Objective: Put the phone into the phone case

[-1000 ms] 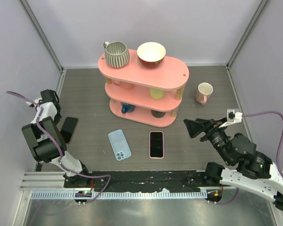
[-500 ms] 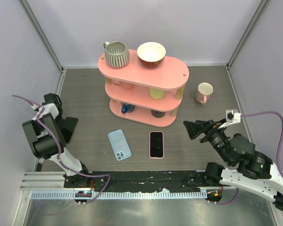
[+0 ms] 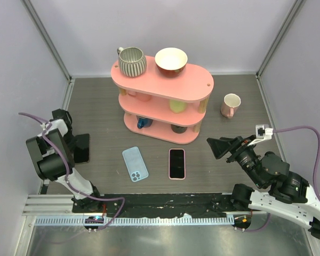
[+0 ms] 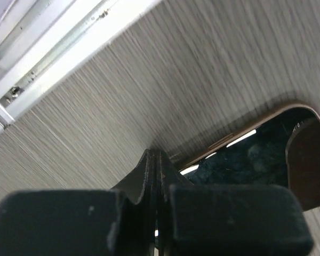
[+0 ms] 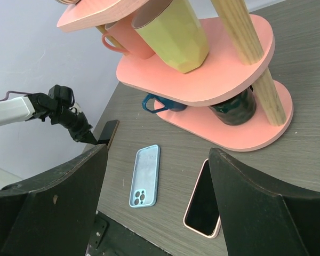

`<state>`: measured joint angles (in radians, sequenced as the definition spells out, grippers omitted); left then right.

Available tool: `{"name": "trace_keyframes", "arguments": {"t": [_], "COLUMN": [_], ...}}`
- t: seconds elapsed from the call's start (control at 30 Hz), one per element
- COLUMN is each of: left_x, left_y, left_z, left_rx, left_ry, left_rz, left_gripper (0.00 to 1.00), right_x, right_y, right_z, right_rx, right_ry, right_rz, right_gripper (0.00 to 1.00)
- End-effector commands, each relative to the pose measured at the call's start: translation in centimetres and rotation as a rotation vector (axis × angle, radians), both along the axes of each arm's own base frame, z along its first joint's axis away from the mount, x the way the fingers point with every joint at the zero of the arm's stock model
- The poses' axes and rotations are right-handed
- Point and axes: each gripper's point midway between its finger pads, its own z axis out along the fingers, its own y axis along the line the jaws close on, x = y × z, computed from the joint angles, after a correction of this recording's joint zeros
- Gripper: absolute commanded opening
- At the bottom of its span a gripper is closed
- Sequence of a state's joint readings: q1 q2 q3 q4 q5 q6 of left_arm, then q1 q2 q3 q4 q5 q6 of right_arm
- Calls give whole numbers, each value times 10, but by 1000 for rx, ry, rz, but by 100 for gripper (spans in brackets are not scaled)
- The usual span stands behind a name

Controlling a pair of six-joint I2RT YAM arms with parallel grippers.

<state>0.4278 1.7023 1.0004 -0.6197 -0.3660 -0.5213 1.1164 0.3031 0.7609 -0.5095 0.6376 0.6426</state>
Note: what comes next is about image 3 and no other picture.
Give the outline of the light blue phone case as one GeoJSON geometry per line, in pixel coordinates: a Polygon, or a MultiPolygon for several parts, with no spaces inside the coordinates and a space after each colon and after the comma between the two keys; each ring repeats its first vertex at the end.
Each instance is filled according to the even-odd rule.
{"type": "Polygon", "coordinates": [[[147,167],[138,147],[122,151],[122,156],[132,182],[138,182],[149,177],[147,167]]]}

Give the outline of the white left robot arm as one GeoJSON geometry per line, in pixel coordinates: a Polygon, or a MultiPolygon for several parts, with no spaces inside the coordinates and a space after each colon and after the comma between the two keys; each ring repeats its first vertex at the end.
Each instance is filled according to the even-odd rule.
{"type": "Polygon", "coordinates": [[[103,200],[97,188],[75,169],[76,164],[89,161],[90,135],[73,135],[72,117],[63,109],[54,110],[49,121],[28,113],[19,115],[34,119],[42,128],[40,134],[26,141],[37,175],[69,189],[77,212],[99,212],[103,200]]]}

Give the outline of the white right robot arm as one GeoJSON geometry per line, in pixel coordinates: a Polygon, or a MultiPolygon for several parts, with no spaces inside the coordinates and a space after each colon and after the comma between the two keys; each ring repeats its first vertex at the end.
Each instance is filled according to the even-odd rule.
{"type": "Polygon", "coordinates": [[[232,208],[238,211],[265,211],[290,220],[320,239],[320,199],[314,188],[299,174],[290,171],[290,165],[268,151],[264,157],[254,151],[256,144],[268,140],[255,135],[247,138],[208,138],[216,159],[230,154],[227,163],[237,162],[256,188],[242,183],[234,185],[230,197],[232,208]]]}

